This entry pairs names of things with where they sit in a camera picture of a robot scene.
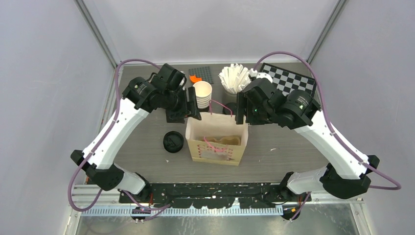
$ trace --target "beige bag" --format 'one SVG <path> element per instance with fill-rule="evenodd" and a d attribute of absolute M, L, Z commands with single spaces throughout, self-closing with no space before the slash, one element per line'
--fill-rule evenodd
<path fill-rule="evenodd" d="M 239 165 L 248 141 L 248 124 L 236 125 L 235 116 L 200 113 L 202 120 L 189 118 L 186 126 L 186 140 L 192 160 L 195 162 Z M 240 145 L 225 145 L 207 142 L 203 139 L 217 140 L 240 138 Z"/>

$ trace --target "pink rope handle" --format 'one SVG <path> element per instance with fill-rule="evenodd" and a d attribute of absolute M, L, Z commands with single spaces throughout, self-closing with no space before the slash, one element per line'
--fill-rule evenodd
<path fill-rule="evenodd" d="M 211 145 L 209 143 L 209 141 L 206 140 L 206 136 L 203 137 L 203 139 L 205 140 L 205 142 L 209 145 L 209 147 L 211 147 L 215 152 L 224 152 L 225 150 L 228 149 L 228 145 L 226 145 L 226 149 L 217 149 L 215 146 Z"/>
<path fill-rule="evenodd" d="M 232 117 L 233 112 L 232 112 L 232 110 L 231 110 L 230 108 L 226 107 L 226 106 L 225 106 L 225 105 L 223 105 L 222 103 L 219 103 L 218 101 L 213 100 L 213 99 L 211 99 L 211 100 L 209 101 L 209 111 L 210 111 L 210 114 L 212 114 L 212 101 L 213 101 L 213 102 L 215 102 L 215 103 L 217 103 L 217 104 L 220 104 L 222 107 L 224 107 L 225 109 L 229 110 L 229 111 L 231 112 L 231 117 Z"/>

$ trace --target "wood grain surface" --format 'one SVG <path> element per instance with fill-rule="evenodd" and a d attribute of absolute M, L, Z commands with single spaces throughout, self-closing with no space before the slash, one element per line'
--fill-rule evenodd
<path fill-rule="evenodd" d="M 279 63 L 279 67 L 309 75 L 300 63 Z M 173 65 L 188 75 L 191 68 L 210 66 L 214 84 L 212 99 L 222 100 L 222 85 L 217 76 L 224 64 Z M 120 80 L 121 91 L 135 77 L 148 78 L 158 70 L 152 66 L 126 65 Z M 214 112 L 221 113 L 219 105 Z M 162 109 L 153 111 L 132 132 L 121 147 L 115 162 L 121 167 L 138 172 L 152 183 L 178 182 L 279 182 L 286 172 L 303 172 L 327 164 L 324 156 L 305 138 L 276 124 L 249 127 L 248 144 L 239 166 L 193 162 L 187 143 L 178 153 L 163 148 L 163 137 L 169 131 L 183 136 L 185 124 L 166 123 Z"/>

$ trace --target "white wall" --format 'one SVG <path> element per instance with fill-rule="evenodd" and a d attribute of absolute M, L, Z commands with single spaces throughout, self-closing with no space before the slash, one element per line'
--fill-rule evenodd
<path fill-rule="evenodd" d="M 312 63 L 334 125 L 402 184 L 364 197 L 380 235 L 415 229 L 414 12 L 413 0 L 349 1 Z"/>
<path fill-rule="evenodd" d="M 274 50 L 308 58 L 337 0 L 84 2 L 117 60 L 164 63 L 257 61 Z"/>
<path fill-rule="evenodd" d="M 113 68 L 72 0 L 2 2 L 0 22 L 0 234 L 62 234 L 69 156 L 96 135 Z"/>

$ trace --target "white cup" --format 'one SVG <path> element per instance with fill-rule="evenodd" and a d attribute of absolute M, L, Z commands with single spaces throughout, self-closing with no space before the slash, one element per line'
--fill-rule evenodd
<path fill-rule="evenodd" d="M 199 109 L 204 109 L 209 106 L 209 101 L 212 99 L 212 86 L 205 81 L 199 81 L 193 84 L 196 93 L 196 103 Z"/>

